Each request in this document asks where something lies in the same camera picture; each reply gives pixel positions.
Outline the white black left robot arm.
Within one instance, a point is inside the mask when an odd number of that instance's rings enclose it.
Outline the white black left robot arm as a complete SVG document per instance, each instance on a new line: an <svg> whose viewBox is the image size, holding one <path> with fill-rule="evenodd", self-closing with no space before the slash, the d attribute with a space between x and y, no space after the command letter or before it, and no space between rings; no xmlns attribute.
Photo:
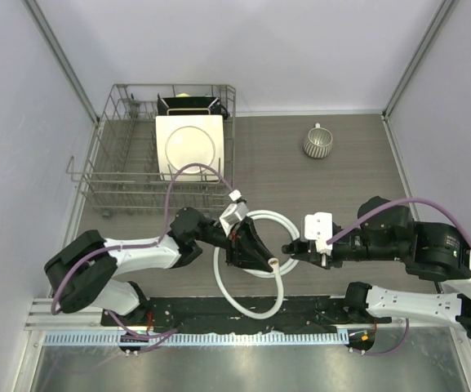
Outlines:
<svg viewBox="0 0 471 392"><path fill-rule="evenodd" d="M140 309L144 293L116 277L141 270L171 270L190 265L202 254L201 244L224 250L227 261L243 270L268 273L277 284L280 304L284 288L278 260L262 243L243 203L229 205L220 220L185 207L158 238L115 240L88 230L50 259L44 267L54 289L53 314L72 314L93 305L129 316Z"/></svg>

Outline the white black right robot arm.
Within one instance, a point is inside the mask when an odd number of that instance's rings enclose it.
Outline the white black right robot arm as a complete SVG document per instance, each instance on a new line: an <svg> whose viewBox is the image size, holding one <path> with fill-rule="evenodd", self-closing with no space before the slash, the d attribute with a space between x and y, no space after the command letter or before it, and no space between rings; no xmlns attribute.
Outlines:
<svg viewBox="0 0 471 392"><path fill-rule="evenodd" d="M464 331L471 339L471 238L444 207L424 198L375 196L348 227L328 213L307 215L304 236L282 246L298 261L329 270L345 262L398 261L420 280L450 293L422 294L350 283L344 307L371 319L420 319Z"/></svg>

